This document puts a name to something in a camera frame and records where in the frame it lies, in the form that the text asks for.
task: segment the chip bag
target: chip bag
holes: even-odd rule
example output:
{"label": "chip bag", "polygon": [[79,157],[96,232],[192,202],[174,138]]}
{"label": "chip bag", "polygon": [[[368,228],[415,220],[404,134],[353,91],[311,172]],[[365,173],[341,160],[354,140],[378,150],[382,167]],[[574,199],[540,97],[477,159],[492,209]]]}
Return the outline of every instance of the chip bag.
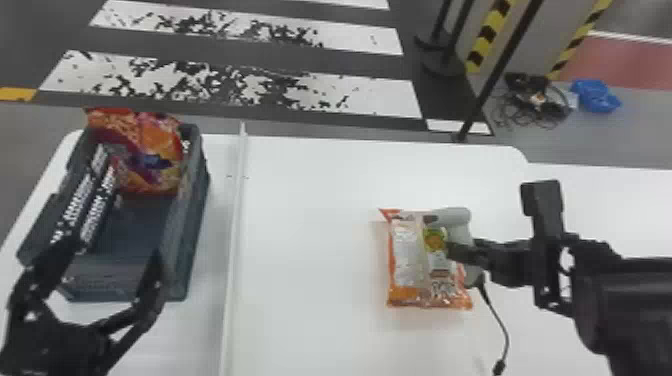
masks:
{"label": "chip bag", "polygon": [[122,191],[177,192],[184,158],[177,119],[127,108],[92,108],[86,114],[96,140],[113,158]]}
{"label": "chip bag", "polygon": [[423,212],[380,209],[389,224],[387,304],[471,309],[464,268],[445,255],[446,233],[425,227]]}

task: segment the red floor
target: red floor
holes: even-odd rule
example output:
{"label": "red floor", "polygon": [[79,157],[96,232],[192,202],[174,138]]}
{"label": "red floor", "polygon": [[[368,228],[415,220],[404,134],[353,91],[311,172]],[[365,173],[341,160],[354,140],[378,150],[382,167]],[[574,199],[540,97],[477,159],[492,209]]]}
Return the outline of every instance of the red floor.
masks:
{"label": "red floor", "polygon": [[672,45],[586,37],[560,80],[601,79],[610,86],[672,90]]}

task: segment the orange snack bag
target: orange snack bag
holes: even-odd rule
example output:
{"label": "orange snack bag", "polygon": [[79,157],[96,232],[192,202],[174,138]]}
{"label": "orange snack bag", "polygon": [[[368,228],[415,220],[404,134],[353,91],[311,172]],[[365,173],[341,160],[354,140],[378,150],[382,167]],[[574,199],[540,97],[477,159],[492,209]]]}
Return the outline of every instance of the orange snack bag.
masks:
{"label": "orange snack bag", "polygon": [[177,119],[127,108],[92,108],[86,114],[113,157],[124,192],[177,192],[183,159]]}
{"label": "orange snack bag", "polygon": [[424,227],[423,212],[380,209],[389,224],[389,306],[471,309],[464,268],[445,257],[445,234]]}

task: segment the white table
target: white table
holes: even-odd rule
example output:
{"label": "white table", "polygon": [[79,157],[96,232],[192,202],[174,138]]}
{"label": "white table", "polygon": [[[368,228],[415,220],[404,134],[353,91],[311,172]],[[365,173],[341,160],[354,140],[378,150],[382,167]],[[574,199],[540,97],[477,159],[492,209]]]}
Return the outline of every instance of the white table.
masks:
{"label": "white table", "polygon": [[[16,248],[58,182],[73,137],[3,245],[0,301],[19,273]],[[474,236],[525,238],[531,226],[520,211],[519,184],[558,178],[569,230],[608,240],[628,255],[670,255],[671,172],[532,165],[508,147],[250,137],[239,148],[237,142],[206,137],[213,183],[189,299],[167,306],[113,375],[213,375],[221,366],[231,376],[489,376],[502,338],[476,294],[472,312],[385,306],[381,207],[467,206]],[[237,190],[240,161],[246,178]],[[227,242],[214,226],[233,227],[228,265]],[[233,273],[224,306],[227,268]],[[529,289],[490,290],[512,334],[506,374],[608,374],[606,361],[583,348],[572,321],[534,308]],[[66,319],[117,309],[52,300]],[[193,337],[180,337],[185,333]]]}

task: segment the black plastic basket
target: black plastic basket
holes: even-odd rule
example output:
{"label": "black plastic basket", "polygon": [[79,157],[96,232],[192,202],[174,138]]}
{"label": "black plastic basket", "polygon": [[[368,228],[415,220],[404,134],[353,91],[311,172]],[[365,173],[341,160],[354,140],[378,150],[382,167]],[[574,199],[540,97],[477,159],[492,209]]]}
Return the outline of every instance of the black plastic basket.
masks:
{"label": "black plastic basket", "polygon": [[130,301],[158,248],[171,281],[168,299],[184,300],[210,175],[198,127],[184,124],[179,132],[185,158],[177,195],[152,196],[119,194],[107,154],[85,129],[58,192],[49,197],[17,252],[21,263],[30,263],[64,232],[79,232],[84,246],[58,291],[76,302]]}

